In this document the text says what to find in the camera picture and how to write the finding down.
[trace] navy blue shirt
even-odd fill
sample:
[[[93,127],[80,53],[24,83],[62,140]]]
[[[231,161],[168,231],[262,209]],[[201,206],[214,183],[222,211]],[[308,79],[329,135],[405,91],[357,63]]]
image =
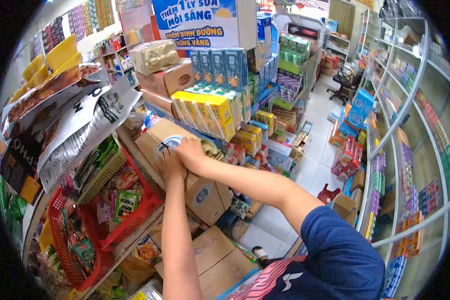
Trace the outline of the navy blue shirt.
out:
[[[300,236],[308,256],[272,262],[229,299],[379,299],[385,265],[350,224],[326,206],[312,210]]]

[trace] red plastic stool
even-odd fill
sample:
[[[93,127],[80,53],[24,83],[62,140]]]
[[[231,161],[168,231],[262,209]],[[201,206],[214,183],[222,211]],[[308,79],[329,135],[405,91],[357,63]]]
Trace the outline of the red plastic stool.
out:
[[[321,192],[318,193],[317,198],[323,202],[324,205],[329,204],[336,195],[340,193],[340,189],[336,189],[334,191],[330,191],[327,189],[328,183],[325,183],[325,186],[321,190]]]

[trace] tile floor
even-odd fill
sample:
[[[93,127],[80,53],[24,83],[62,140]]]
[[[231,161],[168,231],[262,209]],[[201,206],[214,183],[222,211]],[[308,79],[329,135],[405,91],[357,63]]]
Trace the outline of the tile floor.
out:
[[[317,196],[328,183],[328,189],[342,189],[343,182],[330,172],[337,148],[328,143],[332,123],[327,117],[335,105],[341,102],[330,101],[327,88],[340,87],[331,77],[321,77],[315,84],[306,108],[306,118],[313,122],[311,140],[305,145],[305,156],[297,166],[296,183],[310,194]],[[254,246],[262,247],[269,258],[284,257],[299,235],[275,207],[264,205],[253,218],[240,244],[251,251]]]

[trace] red plastic basket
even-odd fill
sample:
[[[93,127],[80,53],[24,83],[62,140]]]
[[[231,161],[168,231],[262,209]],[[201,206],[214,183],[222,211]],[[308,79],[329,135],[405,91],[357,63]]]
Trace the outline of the red plastic basket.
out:
[[[63,208],[62,189],[59,187],[50,200],[48,208],[48,219],[50,229],[52,231],[53,241],[55,244],[56,253],[60,259],[60,264],[65,272],[66,279],[70,282],[72,287],[78,291],[84,291],[88,287],[96,285],[100,279],[114,265],[113,254],[110,252],[102,251],[100,240],[108,234],[108,223],[98,225],[97,214],[90,214],[87,209],[78,206],[76,208],[78,216],[82,219],[83,225],[88,233],[91,244],[95,249],[95,255],[97,257],[97,264],[94,271],[90,276],[85,277],[83,273],[77,272],[74,267],[72,255],[69,253],[67,247],[67,237],[60,231],[59,227],[59,215]]]
[[[137,173],[138,180],[143,186],[144,193],[141,198],[140,204],[135,209],[135,211],[133,211],[133,213],[126,217],[126,219],[122,223],[120,223],[120,225],[118,225],[112,232],[110,232],[108,237],[103,238],[100,241],[103,251],[113,251],[116,243],[120,243],[121,241],[126,239],[156,210],[157,207],[162,204],[162,200],[152,191],[150,185],[148,185],[143,174],[133,163],[132,158],[127,153],[125,148],[122,148],[122,151],[128,163],[132,166],[135,173]],[[96,216],[97,201],[98,198],[96,197],[96,199],[90,205],[81,206],[90,207],[90,211],[95,210],[94,214]]]

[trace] black chair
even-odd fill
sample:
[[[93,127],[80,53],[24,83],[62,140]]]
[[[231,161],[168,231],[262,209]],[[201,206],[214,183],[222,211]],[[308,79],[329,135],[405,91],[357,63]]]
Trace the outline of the black chair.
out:
[[[337,74],[333,77],[333,81],[338,82],[340,84],[340,88],[336,91],[327,89],[327,93],[333,92],[333,95],[331,95],[329,99],[332,100],[333,98],[338,98],[342,100],[342,105],[350,102],[350,96],[352,96],[353,92],[357,90],[360,85],[360,81],[362,81],[363,72],[364,70],[360,69],[357,74],[353,76],[353,71],[351,69],[340,66]],[[345,88],[350,90],[350,96],[344,94]]]

